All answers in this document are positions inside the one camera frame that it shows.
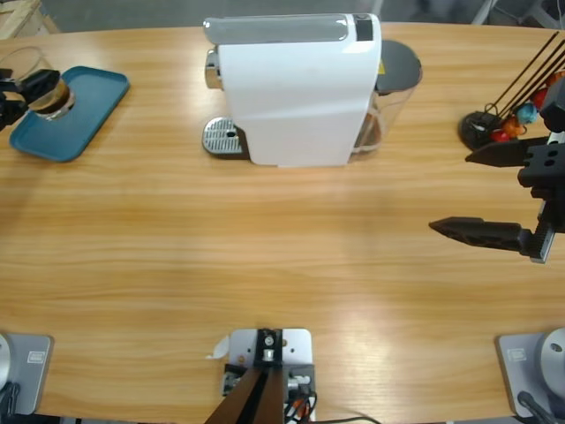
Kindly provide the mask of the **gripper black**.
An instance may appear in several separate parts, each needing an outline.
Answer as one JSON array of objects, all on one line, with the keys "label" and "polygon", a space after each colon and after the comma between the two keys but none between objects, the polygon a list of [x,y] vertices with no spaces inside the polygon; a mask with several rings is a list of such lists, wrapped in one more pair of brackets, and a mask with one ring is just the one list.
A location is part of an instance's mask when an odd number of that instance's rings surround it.
[{"label": "gripper black", "polygon": [[471,152],[465,161],[498,168],[524,164],[518,181],[531,190],[532,198],[542,201],[535,231],[532,233],[519,223],[457,216],[430,222],[429,227],[468,246],[518,252],[544,264],[555,235],[564,233],[564,132],[492,142]]},{"label": "gripper black", "polygon": [[1,81],[1,129],[13,125],[34,102],[57,88],[60,72],[40,69],[18,82],[10,80],[12,69],[0,69]]}]

